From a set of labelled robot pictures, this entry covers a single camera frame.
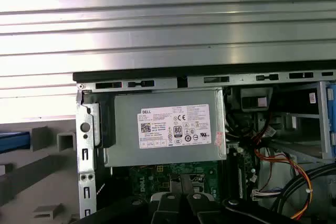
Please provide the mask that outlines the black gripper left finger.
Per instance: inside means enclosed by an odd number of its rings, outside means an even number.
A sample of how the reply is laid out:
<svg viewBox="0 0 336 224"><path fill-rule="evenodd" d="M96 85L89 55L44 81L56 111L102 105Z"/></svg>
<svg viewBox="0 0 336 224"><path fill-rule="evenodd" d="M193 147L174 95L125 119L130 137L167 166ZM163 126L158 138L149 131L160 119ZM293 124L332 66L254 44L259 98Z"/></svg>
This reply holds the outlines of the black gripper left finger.
<svg viewBox="0 0 336 224"><path fill-rule="evenodd" d="M183 175L170 178L170 191L161 191L149 201L131 196L88 215L76 223L180 223Z"/></svg>

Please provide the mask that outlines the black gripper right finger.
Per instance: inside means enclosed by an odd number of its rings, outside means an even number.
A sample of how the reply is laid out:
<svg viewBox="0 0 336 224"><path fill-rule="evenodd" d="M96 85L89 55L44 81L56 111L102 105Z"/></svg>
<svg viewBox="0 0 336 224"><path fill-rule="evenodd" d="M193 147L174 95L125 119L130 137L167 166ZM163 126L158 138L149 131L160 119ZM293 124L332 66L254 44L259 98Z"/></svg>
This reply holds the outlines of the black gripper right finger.
<svg viewBox="0 0 336 224"><path fill-rule="evenodd" d="M186 196L196 223L298 223L296 218L253 205L240 198L228 198L220 204L202 194Z"/></svg>

